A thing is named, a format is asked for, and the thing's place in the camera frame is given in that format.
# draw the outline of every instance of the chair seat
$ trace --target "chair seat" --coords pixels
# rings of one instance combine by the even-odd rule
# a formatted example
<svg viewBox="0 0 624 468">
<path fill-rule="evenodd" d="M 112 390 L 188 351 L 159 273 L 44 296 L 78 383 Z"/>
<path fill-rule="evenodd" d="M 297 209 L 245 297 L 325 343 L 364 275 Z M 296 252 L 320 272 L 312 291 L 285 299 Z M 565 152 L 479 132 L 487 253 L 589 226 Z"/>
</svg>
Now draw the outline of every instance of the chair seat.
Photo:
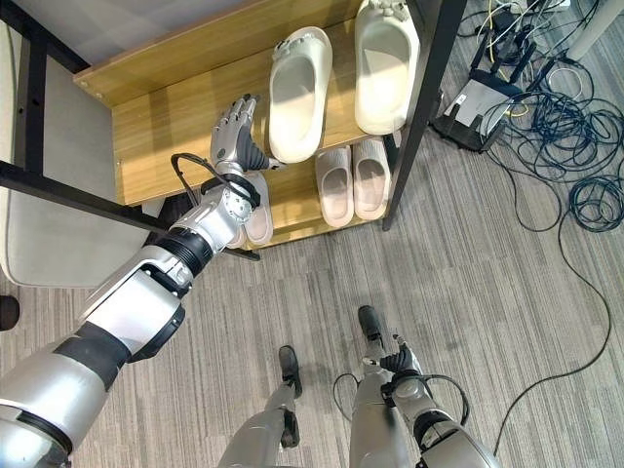
<svg viewBox="0 0 624 468">
<path fill-rule="evenodd" d="M 14 33 L 15 57 L 21 37 Z M 10 83 L 11 47 L 0 29 L 0 82 Z M 0 157 L 13 162 L 15 97 L 0 94 Z M 110 111 L 48 58 L 44 175 L 115 200 Z M 156 215 L 162 202 L 144 209 Z M 148 231 L 0 188 L 0 265 L 25 286 L 92 288 L 140 249 Z"/>
</svg>

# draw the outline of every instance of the robotic hand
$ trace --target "robotic hand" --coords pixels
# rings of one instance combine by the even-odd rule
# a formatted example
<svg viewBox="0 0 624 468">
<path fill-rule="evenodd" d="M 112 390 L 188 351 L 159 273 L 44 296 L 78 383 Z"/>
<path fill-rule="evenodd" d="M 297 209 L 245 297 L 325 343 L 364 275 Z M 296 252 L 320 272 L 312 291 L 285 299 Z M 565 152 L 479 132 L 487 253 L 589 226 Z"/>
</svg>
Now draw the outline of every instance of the robotic hand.
<svg viewBox="0 0 624 468">
<path fill-rule="evenodd" d="M 394 373 L 392 380 L 381 387 L 381 393 L 386 405 L 396 406 L 416 438 L 421 456 L 416 467 L 499 468 L 498 461 L 489 450 L 438 408 L 426 384 L 428 376 L 423 375 L 406 342 L 398 335 L 394 337 L 399 344 L 397 354 L 378 362 L 365 358 L 365 364 L 380 366 Z"/>
<path fill-rule="evenodd" d="M 243 172 L 278 166 L 250 135 L 257 98 L 232 104 L 213 129 L 215 178 L 201 201 L 155 245 L 142 248 L 89 298 L 80 327 L 0 380 L 0 467 L 68 467 L 119 370 L 151 358 L 184 319 L 181 298 L 259 204 Z M 207 161 L 189 159 L 213 170 Z"/>
</svg>

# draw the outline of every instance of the wooden shelf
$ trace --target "wooden shelf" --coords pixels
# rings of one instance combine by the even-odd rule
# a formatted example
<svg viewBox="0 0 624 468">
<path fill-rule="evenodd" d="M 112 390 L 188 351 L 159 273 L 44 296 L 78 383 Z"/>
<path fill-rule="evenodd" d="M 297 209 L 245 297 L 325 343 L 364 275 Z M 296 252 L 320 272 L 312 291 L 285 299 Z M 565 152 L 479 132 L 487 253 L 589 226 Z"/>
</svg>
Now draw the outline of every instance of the wooden shelf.
<svg viewBox="0 0 624 468">
<path fill-rule="evenodd" d="M 78 73 L 109 107 L 274 47 L 293 31 L 356 16 L 362 0 L 247 0 Z"/>
<path fill-rule="evenodd" d="M 325 127 L 319 151 L 366 137 L 355 122 L 354 21 L 327 29 L 333 44 Z M 121 203 L 141 202 L 182 189 L 170 158 L 177 152 L 209 157 L 211 130 L 220 113 L 244 93 L 261 96 L 253 119 L 253 138 L 268 150 L 268 84 L 273 49 L 221 66 L 113 108 L 117 195 Z M 298 174 L 297 165 L 287 174 Z M 189 183 L 208 173 L 181 163 Z"/>
<path fill-rule="evenodd" d="M 297 8 L 287 8 L 289 1 Z M 209 158 L 213 125 L 220 113 L 245 93 L 261 97 L 252 134 L 268 153 L 268 85 L 273 47 L 303 25 L 327 25 L 325 30 L 333 47 L 318 152 L 368 137 L 355 122 L 353 17 L 361 1 L 289 1 L 252 2 L 240 11 L 193 25 L 75 77 L 79 86 L 112 108 L 120 203 L 137 205 L 182 192 L 171 166 L 172 154 L 189 152 Z M 250 26 L 252 36 L 240 30 L 247 17 L 255 19 Z M 220 37 L 218 32 L 228 25 L 237 25 L 237 32 Z M 256 36 L 262 40 L 254 41 Z M 216 37 L 219 47 L 208 44 Z M 214 57 L 208 57 L 204 45 Z M 193 64 L 195 59 L 201 63 Z M 184 66 L 176 71 L 181 63 Z M 274 236 L 267 246 L 335 230 L 323 220 L 314 164 L 312 157 L 280 171 L 265 172 L 274 224 Z M 193 187 L 211 176 L 185 161 L 180 161 L 180 168 Z M 345 227 L 364 222 L 354 217 Z M 246 245 L 247 249 L 257 247 Z"/>
<path fill-rule="evenodd" d="M 294 164 L 281 171 L 265 171 L 264 176 L 269 186 L 269 201 L 273 215 L 273 238 L 269 244 L 262 247 L 274 246 L 336 230 L 336 228 L 326 224 L 323 219 L 316 186 L 314 158 Z M 365 222 L 354 216 L 353 220 L 345 227 Z M 247 243 L 245 246 L 249 250 L 258 247 L 260 246 L 251 243 Z"/>
</svg>

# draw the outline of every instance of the cream slide sandal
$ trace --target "cream slide sandal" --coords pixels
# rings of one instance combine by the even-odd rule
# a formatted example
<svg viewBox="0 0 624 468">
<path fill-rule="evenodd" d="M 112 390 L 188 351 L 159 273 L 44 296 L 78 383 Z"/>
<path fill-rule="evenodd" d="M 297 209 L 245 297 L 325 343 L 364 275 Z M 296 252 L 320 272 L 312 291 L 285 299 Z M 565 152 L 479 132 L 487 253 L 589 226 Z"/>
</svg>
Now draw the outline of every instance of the cream slide sandal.
<svg viewBox="0 0 624 468">
<path fill-rule="evenodd" d="M 331 72 L 332 44 L 323 29 L 303 27 L 275 48 L 269 143 L 281 162 L 304 161 L 319 147 Z"/>
<path fill-rule="evenodd" d="M 420 50 L 405 1 L 364 0 L 355 50 L 355 120 L 367 134 L 391 134 L 406 123 Z"/>
<path fill-rule="evenodd" d="M 390 168 L 380 138 L 353 145 L 353 198 L 360 219 L 378 219 L 390 195 Z"/>
<path fill-rule="evenodd" d="M 228 242 L 225 247 L 228 249 L 239 249 L 245 245 L 247 242 L 247 236 L 245 235 L 245 231 L 243 227 L 238 228 L 238 232 L 236 233 L 236 237 Z"/>
<path fill-rule="evenodd" d="M 258 246 L 268 243 L 273 237 L 273 216 L 269 203 L 269 187 L 262 173 L 248 173 L 245 178 L 253 184 L 260 194 L 260 206 L 252 212 L 252 217 L 245 223 L 247 238 Z"/>
<path fill-rule="evenodd" d="M 353 217 L 351 148 L 339 148 L 317 156 L 316 183 L 325 222 L 342 227 Z"/>
</svg>

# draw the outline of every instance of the white wall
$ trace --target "white wall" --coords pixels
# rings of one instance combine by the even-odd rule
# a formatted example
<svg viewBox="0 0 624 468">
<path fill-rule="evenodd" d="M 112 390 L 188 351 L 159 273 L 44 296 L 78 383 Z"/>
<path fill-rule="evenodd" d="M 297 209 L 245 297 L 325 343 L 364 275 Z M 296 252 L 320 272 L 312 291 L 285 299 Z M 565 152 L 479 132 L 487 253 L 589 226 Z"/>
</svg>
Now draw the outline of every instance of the white wall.
<svg viewBox="0 0 624 468">
<path fill-rule="evenodd" d="M 14 0 L 91 64 L 243 0 Z"/>
</svg>

